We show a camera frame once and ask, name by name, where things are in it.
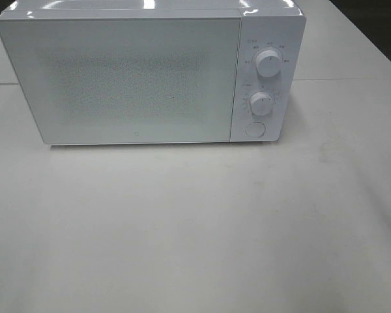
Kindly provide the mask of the round white door release button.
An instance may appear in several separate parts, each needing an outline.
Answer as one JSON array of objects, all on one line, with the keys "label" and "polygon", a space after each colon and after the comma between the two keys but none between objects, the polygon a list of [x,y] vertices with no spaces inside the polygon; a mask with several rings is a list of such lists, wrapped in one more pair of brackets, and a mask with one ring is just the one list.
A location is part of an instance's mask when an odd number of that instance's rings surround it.
[{"label": "round white door release button", "polygon": [[252,122],[246,127],[246,133],[249,137],[261,138],[264,136],[266,126],[261,122]]}]

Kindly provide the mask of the white microwave door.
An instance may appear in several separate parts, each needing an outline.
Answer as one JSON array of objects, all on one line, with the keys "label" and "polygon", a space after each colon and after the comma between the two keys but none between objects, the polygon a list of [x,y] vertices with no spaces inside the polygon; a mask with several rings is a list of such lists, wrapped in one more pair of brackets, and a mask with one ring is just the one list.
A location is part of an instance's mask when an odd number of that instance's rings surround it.
[{"label": "white microwave door", "polygon": [[0,21],[52,145],[227,141],[239,30],[237,18]]}]

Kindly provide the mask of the white microwave oven body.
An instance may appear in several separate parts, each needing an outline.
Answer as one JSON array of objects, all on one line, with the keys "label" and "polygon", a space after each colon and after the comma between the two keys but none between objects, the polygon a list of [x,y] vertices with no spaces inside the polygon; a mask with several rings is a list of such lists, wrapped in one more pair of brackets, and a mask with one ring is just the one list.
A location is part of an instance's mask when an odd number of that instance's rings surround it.
[{"label": "white microwave oven body", "polygon": [[[276,141],[282,131],[306,26],[303,11],[293,1],[15,1],[0,14],[0,21],[228,18],[239,19],[240,30],[231,130],[229,139],[225,142]],[[277,49],[282,55],[281,70],[271,78],[258,75],[254,63],[257,53],[266,48]],[[258,92],[269,93],[274,98],[273,109],[268,115],[258,116],[251,112],[249,99]],[[261,122],[266,126],[263,137],[253,138],[247,135],[246,127],[252,122]]]}]

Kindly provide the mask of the white microwave knob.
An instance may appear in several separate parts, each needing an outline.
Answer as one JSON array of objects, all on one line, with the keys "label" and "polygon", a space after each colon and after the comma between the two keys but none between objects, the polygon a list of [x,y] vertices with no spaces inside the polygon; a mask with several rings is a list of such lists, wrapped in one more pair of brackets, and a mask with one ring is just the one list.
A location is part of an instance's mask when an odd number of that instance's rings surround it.
[{"label": "white microwave knob", "polygon": [[274,105],[274,98],[266,92],[258,92],[252,95],[249,99],[250,109],[254,115],[268,115]]},{"label": "white microwave knob", "polygon": [[281,70],[282,55],[274,48],[266,48],[257,53],[254,63],[258,75],[271,78]]}]

